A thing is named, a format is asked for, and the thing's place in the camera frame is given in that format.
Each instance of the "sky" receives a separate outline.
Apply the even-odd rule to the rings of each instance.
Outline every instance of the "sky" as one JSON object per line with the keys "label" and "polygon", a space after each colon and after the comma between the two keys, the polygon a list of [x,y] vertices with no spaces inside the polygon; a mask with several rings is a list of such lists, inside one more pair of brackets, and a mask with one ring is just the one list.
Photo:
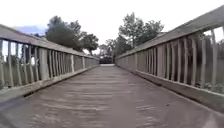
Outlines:
{"label": "sky", "polygon": [[147,22],[160,20],[169,31],[224,4],[223,0],[0,0],[0,24],[45,29],[55,15],[78,20],[83,31],[95,34],[99,44],[115,39],[127,14]]}

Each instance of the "treeline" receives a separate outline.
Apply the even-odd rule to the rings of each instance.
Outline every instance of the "treeline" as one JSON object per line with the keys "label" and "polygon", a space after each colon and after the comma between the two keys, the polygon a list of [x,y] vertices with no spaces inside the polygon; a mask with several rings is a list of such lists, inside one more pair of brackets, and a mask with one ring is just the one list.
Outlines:
{"label": "treeline", "polygon": [[54,16],[50,19],[44,37],[51,42],[77,51],[86,49],[91,55],[92,51],[98,47],[98,38],[94,34],[82,31],[78,21],[68,23],[59,16]]}
{"label": "treeline", "polygon": [[105,44],[100,45],[100,56],[102,63],[110,63],[108,58],[125,53],[140,44],[143,44],[159,34],[162,34],[163,25],[160,21],[143,22],[134,13],[127,15],[123,19],[123,25],[119,27],[118,37],[108,39]]}

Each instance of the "green tree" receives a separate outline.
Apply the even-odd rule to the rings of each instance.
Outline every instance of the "green tree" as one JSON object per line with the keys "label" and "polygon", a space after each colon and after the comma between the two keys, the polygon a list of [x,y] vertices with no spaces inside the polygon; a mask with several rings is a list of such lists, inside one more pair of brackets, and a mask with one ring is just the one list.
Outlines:
{"label": "green tree", "polygon": [[82,47],[89,51],[90,55],[92,55],[92,51],[96,50],[98,47],[98,38],[93,34],[87,34],[86,32],[82,33]]}
{"label": "green tree", "polygon": [[127,40],[123,36],[119,35],[117,37],[116,45],[114,48],[114,56],[118,56],[118,55],[126,52],[127,50],[132,49],[132,46],[126,42],[127,42]]}
{"label": "green tree", "polygon": [[125,16],[123,21],[124,24],[119,27],[119,35],[126,38],[132,47],[155,38],[163,29],[160,21],[144,23],[140,18],[136,18],[134,13]]}
{"label": "green tree", "polygon": [[81,25],[78,21],[66,23],[61,17],[54,16],[50,19],[46,38],[54,43],[73,48],[77,51],[82,51],[80,46]]}

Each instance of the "bridge deck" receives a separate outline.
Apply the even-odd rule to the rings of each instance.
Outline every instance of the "bridge deck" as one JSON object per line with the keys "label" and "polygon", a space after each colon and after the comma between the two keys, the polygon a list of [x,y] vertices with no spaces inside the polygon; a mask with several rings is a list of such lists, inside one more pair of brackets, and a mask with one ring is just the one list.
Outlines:
{"label": "bridge deck", "polygon": [[4,110],[19,128],[221,128],[214,113],[113,66],[87,71]]}

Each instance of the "metal railing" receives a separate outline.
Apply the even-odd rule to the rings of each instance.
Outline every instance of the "metal railing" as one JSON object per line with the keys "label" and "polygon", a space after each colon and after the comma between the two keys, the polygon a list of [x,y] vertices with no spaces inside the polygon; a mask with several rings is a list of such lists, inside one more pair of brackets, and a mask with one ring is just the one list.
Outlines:
{"label": "metal railing", "polygon": [[0,88],[23,86],[97,66],[97,58],[0,25]]}
{"label": "metal railing", "polygon": [[224,6],[116,58],[130,71],[224,93]]}

